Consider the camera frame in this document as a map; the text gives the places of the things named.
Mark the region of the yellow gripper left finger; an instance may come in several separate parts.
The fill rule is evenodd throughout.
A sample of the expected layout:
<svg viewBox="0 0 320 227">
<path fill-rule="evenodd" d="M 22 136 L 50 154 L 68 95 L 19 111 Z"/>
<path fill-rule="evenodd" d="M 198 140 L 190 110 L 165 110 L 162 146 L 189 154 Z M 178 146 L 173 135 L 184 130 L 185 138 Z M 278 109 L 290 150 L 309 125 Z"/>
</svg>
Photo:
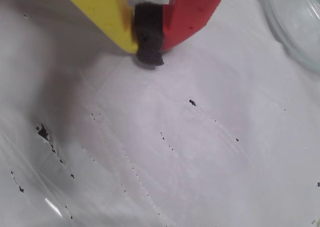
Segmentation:
<svg viewBox="0 0 320 227">
<path fill-rule="evenodd" d="M 122 50 L 135 54 L 138 41 L 133 30 L 133 9 L 128 0 L 70 0 Z"/>
</svg>

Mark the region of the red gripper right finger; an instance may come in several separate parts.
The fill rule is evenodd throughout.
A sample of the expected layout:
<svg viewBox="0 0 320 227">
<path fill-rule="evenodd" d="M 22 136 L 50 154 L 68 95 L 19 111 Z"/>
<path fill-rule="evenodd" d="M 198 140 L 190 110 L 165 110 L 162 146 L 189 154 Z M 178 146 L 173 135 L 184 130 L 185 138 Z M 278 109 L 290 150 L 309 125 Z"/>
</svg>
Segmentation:
<svg viewBox="0 0 320 227">
<path fill-rule="evenodd" d="M 206 26 L 222 0 L 150 1 L 134 7 L 133 29 L 137 59 L 149 66 L 162 66 L 162 54 L 181 44 Z"/>
</svg>

